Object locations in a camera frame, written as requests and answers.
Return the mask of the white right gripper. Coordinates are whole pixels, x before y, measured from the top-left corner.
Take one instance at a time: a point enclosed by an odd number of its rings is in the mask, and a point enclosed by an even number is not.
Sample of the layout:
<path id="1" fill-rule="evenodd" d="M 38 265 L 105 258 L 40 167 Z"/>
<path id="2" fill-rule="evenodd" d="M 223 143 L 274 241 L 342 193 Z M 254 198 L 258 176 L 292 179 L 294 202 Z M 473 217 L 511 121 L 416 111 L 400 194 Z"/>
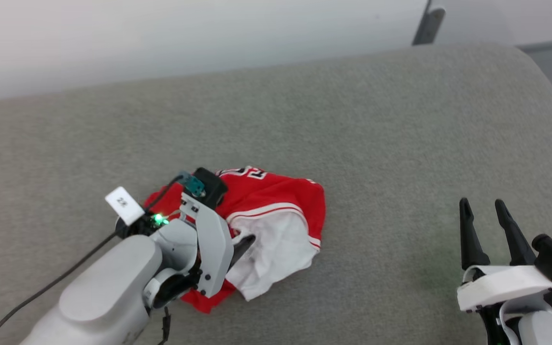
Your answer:
<path id="1" fill-rule="evenodd" d="M 510 266 L 490 265 L 473 224 L 474 214 L 467 198 L 459 201 L 462 284 L 457 288 L 461 311 L 504 303 L 552 289 L 534 262 L 536 255 L 503 200 L 494 203 L 500 227 L 504 230 Z"/>

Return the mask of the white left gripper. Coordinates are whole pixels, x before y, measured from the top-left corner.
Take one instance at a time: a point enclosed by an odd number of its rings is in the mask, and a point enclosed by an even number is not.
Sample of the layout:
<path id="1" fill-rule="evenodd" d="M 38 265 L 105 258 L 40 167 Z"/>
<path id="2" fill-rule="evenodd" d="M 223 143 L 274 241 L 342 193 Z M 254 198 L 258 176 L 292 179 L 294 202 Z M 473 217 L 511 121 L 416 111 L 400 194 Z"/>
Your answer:
<path id="1" fill-rule="evenodd" d="M 226 221 L 213 209 L 194 199 L 186 192 L 181 194 L 181 215 L 195 220 L 183 225 L 186 244 L 193 243 L 193 255 L 201 256 L 202 274 L 197 283 L 204 297 L 210 298 L 219 293 L 226 274 L 250 249 L 256 240 L 254 234 L 232 238 Z"/>

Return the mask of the red white Bulls jersey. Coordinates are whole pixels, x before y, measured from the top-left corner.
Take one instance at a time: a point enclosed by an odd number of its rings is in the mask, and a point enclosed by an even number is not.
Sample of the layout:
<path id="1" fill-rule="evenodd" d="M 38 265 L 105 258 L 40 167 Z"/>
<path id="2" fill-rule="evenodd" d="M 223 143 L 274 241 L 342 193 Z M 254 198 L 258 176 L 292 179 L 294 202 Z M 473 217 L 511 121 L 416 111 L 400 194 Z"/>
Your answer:
<path id="1" fill-rule="evenodd" d="M 250 301 L 273 284 L 311 266 L 321 248 L 326 216 L 323 187 L 311 179 L 266 172 L 257 167 L 219 170 L 228 187 L 216 212 L 226 220 L 233 243 L 255 236 L 252 246 L 230 269 L 219 293 L 197 290 L 182 296 L 209 313 L 234 292 Z"/>

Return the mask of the white paper label tag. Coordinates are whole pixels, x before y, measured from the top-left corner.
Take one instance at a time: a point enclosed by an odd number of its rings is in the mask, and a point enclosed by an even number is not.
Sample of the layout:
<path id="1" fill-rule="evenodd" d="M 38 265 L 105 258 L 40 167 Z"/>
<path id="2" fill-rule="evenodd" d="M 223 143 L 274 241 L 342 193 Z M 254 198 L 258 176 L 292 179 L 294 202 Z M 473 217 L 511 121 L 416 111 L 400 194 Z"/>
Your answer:
<path id="1" fill-rule="evenodd" d="M 105 196 L 106 203 L 116 212 L 118 218 L 131 226 L 145 215 L 144 208 L 123 186 L 118 186 Z"/>

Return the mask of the grey metal post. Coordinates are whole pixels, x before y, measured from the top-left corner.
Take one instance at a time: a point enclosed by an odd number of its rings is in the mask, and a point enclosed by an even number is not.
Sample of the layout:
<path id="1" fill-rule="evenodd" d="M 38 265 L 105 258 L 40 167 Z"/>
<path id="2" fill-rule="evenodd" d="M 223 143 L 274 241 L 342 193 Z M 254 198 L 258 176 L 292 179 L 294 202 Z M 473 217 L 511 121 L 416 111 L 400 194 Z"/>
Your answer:
<path id="1" fill-rule="evenodd" d="M 426 0 L 412 46 L 432 45 L 436 41 L 440 27 L 446 16 L 444 0 Z"/>

